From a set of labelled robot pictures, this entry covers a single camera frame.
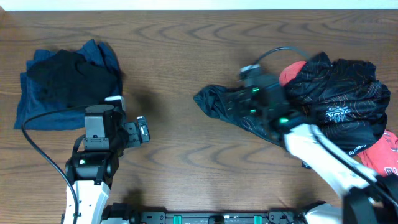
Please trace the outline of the red t-shirt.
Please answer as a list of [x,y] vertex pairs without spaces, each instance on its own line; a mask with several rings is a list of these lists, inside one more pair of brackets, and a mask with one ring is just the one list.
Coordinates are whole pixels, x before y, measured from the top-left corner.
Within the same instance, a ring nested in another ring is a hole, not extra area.
[[[280,84],[286,85],[293,80],[305,64],[305,61],[298,61],[283,69],[279,75]],[[385,130],[377,143],[358,153],[357,156],[365,166],[374,169],[382,176],[397,175],[397,136]]]

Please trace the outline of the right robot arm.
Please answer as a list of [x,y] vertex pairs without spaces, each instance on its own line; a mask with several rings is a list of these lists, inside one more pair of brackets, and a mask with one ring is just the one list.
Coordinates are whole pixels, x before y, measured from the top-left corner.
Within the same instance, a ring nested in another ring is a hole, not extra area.
[[260,118],[267,137],[281,141],[340,197],[342,206],[323,203],[302,212],[296,223],[397,223],[397,176],[387,177],[358,163],[290,105],[276,78],[244,74],[243,86],[221,95],[231,116]]

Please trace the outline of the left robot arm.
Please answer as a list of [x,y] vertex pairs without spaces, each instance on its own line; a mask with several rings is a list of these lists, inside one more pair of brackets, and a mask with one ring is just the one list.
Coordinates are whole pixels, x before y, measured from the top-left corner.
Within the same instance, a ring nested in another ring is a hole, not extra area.
[[149,141],[145,117],[128,123],[122,106],[87,107],[85,135],[75,141],[65,166],[71,186],[62,223],[139,223],[140,216],[130,205],[107,201],[124,150]]

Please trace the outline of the black orange patterned jersey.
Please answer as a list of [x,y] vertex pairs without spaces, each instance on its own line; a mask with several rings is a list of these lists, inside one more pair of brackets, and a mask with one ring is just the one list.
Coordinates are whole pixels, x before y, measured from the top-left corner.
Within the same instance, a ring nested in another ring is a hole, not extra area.
[[[331,61],[320,52],[308,60],[298,75],[284,89],[290,105],[313,121],[319,130],[350,156],[370,148],[386,130],[386,108],[390,101],[388,87],[376,78],[376,67],[362,60]],[[221,95],[238,90],[208,85],[194,102],[210,118],[238,126],[261,139],[281,145],[267,137],[261,120],[252,115],[226,114]]]

